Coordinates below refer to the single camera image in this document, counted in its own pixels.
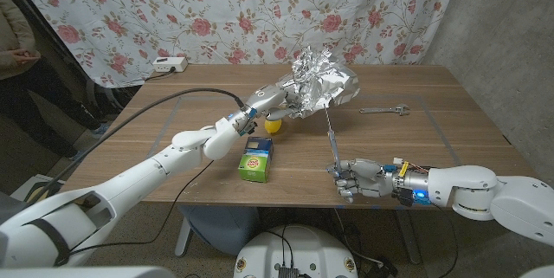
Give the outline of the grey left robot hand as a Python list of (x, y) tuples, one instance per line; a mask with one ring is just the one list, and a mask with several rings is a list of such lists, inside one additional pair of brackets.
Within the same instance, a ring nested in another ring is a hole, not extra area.
[(240, 109), (228, 117), (228, 121), (242, 136), (252, 134), (257, 127), (255, 120), (260, 117), (270, 121), (280, 120), (288, 111), (282, 106), (287, 92), (276, 85), (266, 85), (250, 95)]

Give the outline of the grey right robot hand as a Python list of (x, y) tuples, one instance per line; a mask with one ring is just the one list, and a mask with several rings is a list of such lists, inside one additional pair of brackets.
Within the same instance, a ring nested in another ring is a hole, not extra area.
[(395, 198), (401, 205), (430, 205), (428, 194), (429, 168), (413, 165), (402, 159), (392, 165), (381, 165), (364, 158), (339, 160), (326, 167), (333, 176), (338, 194), (348, 203), (356, 194), (364, 197)]

